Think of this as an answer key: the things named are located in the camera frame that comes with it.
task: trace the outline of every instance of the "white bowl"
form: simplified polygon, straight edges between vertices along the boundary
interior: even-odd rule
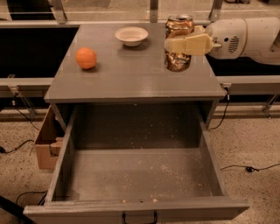
[[[128,26],[116,31],[115,36],[126,46],[138,46],[148,37],[148,32],[140,27]]]

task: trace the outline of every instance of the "cardboard box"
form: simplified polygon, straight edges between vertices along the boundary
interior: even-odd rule
[[[64,132],[50,107],[34,143],[39,169],[54,169]]]

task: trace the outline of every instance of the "black handle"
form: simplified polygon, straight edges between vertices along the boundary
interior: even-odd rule
[[[154,221],[150,222],[150,223],[142,223],[142,224],[157,224],[158,222],[158,214],[154,213]],[[129,224],[128,222],[126,222],[125,220],[125,213],[122,214],[122,224]]]

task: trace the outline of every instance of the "gold can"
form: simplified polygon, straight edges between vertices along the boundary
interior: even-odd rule
[[[193,17],[189,15],[169,16],[165,24],[165,38],[173,39],[185,36],[194,31]],[[190,66],[191,55],[174,53],[165,50],[165,66],[173,72],[186,70]]]

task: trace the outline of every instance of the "orange fruit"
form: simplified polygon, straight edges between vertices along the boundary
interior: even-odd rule
[[[84,69],[92,68],[96,64],[96,53],[88,47],[80,48],[75,58],[78,65]]]

